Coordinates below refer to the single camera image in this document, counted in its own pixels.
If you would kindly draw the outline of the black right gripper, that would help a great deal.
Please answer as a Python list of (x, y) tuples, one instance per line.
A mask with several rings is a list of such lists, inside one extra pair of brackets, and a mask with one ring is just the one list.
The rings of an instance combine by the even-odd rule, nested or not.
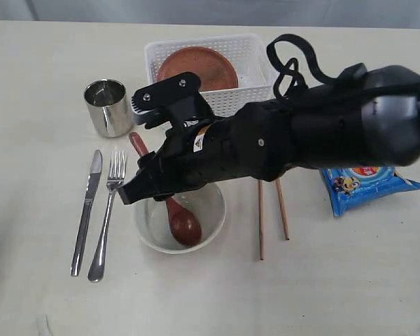
[(217, 181), (279, 178), (292, 165), (291, 117), (271, 103), (248, 103), (234, 116), (171, 134), (147, 166), (120, 188), (125, 205)]

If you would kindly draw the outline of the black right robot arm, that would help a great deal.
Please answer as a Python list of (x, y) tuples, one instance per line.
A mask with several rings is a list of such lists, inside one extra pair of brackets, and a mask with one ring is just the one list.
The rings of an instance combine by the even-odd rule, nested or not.
[(246, 176), (273, 181), (295, 167), (404, 167), (420, 158), (420, 75), (403, 66), (293, 89), (229, 117), (214, 115), (199, 84), (182, 73), (134, 93), (146, 128), (171, 128), (120, 188), (125, 204)]

